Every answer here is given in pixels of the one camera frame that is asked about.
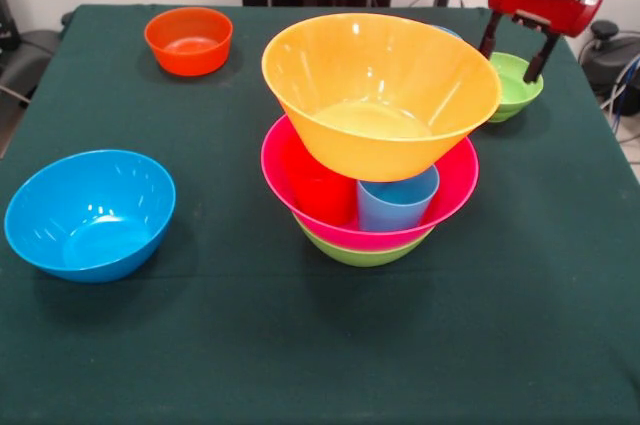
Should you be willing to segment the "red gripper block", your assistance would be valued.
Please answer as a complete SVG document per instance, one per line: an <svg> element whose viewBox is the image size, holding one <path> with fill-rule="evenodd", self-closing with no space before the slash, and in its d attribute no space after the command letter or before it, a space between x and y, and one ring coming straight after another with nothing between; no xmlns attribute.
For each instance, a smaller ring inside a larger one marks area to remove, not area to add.
<svg viewBox="0 0 640 425"><path fill-rule="evenodd" d="M478 51L487 59L495 50L496 31L502 15L540 26L546 31L542 49L532 58L523 75L527 84L534 83L547 64L558 42L558 35L576 37L590 24L599 11L603 0L488 0L493 10L486 25Z"/></svg>

